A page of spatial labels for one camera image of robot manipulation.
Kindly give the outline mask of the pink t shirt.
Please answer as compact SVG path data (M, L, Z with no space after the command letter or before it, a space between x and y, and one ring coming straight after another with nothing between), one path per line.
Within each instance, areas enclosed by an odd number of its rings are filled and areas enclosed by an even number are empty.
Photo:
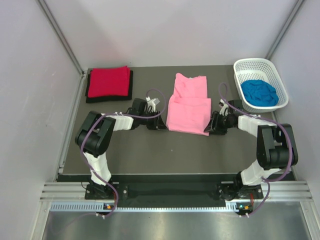
M173 94L168 101L166 126L169 131L208 136L212 101L206 76L175 75Z

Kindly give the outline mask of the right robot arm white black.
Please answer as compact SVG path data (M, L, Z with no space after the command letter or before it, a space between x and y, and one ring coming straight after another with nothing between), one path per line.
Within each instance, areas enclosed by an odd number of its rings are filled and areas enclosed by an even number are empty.
M240 171L231 186L218 186L219 194L226 200L261 198L261 182L274 173L286 171L298 163L298 150L292 126L278 125L260 115L244 113L241 100L219 101L221 109L213 111L205 133L224 136L228 129L237 128L256 137L256 159Z

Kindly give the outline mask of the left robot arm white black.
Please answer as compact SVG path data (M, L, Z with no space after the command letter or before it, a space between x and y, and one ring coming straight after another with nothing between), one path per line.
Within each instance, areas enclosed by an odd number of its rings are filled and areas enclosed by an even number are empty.
M86 187L86 199L102 200L116 196L110 183L112 174L106 156L114 132L130 131L139 126L146 126L152 131L168 129L162 120L162 112L156 109L159 103L158 98L147 96L145 99L135 98L132 106L124 113L88 113L75 137L75 143L91 173Z

